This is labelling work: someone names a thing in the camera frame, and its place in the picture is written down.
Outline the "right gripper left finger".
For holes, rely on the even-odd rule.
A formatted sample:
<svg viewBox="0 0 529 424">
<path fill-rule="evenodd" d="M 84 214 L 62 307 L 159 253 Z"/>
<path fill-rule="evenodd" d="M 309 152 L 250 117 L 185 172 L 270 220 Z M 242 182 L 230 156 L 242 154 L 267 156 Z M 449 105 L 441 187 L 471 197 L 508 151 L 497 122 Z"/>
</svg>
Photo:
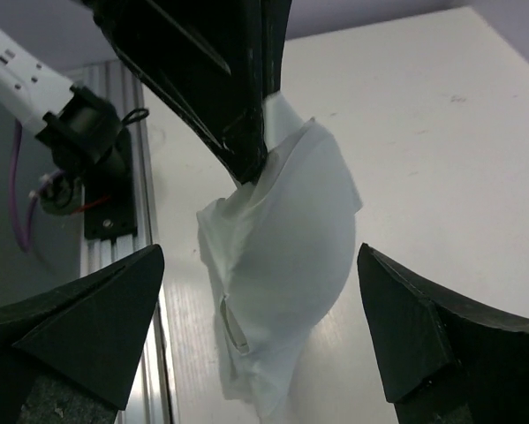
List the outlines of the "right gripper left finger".
<svg viewBox="0 0 529 424">
<path fill-rule="evenodd" d="M 147 246 L 0 307 L 0 423 L 112 423 L 128 404 L 164 271 Z"/>
</svg>

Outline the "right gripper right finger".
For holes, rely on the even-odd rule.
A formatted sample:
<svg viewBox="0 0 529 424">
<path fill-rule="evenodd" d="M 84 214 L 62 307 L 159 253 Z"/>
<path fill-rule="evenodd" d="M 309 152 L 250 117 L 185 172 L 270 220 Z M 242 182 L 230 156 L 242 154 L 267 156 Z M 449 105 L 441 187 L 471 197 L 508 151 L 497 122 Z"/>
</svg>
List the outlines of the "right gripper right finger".
<svg viewBox="0 0 529 424">
<path fill-rule="evenodd" d="M 417 275 L 364 244 L 359 288 L 401 423 L 529 423 L 529 319 Z"/>
</svg>

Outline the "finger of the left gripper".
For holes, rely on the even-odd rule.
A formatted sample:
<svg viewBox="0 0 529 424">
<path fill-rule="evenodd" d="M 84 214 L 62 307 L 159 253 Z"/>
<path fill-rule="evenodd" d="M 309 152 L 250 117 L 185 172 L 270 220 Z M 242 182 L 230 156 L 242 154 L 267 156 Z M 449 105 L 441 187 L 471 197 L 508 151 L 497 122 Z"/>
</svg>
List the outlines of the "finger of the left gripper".
<svg viewBox="0 0 529 424">
<path fill-rule="evenodd" d="M 86 1 L 117 56 L 241 185 L 241 3 Z"/>
<path fill-rule="evenodd" d="M 246 114 L 241 125 L 243 177 L 260 176 L 274 146 L 271 104 L 281 89 L 290 10 L 290 1 L 241 3 L 242 104 Z"/>
</svg>

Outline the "pale mint bra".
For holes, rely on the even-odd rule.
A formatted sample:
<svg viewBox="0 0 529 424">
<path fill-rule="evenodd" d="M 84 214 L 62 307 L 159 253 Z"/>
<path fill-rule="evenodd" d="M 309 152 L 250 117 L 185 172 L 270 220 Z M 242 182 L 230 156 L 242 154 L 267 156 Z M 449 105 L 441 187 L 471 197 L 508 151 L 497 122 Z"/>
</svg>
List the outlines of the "pale mint bra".
<svg viewBox="0 0 529 424">
<path fill-rule="evenodd" d="M 281 93 L 263 105 L 260 178 L 197 215 L 224 395 L 283 417 L 296 364 L 351 270 L 361 200 L 334 135 Z"/>
</svg>

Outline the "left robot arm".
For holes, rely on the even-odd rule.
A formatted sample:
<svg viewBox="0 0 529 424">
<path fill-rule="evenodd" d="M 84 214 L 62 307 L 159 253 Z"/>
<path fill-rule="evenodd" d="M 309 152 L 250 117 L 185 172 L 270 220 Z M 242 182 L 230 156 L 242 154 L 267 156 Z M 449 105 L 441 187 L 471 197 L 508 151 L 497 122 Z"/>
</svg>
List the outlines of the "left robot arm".
<svg viewBox="0 0 529 424">
<path fill-rule="evenodd" d="M 288 1 L 87 1 L 126 68 L 188 125 L 242 186 L 269 149 L 264 103 L 281 86 Z M 56 166 L 120 198 L 126 120 L 108 101 L 31 55 L 0 28 L 0 103 Z"/>
</svg>

